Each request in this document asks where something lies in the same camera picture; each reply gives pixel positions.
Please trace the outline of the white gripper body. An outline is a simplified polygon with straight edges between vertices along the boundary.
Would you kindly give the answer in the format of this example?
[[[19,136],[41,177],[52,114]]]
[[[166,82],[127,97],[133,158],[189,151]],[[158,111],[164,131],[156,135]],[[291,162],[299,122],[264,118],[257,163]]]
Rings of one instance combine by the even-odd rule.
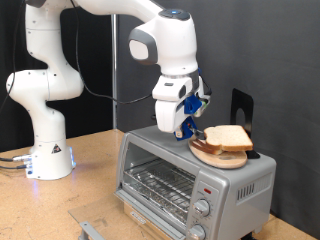
[[[202,106],[195,96],[190,77],[168,78],[161,76],[152,91],[156,100],[155,112],[158,128],[173,133]]]

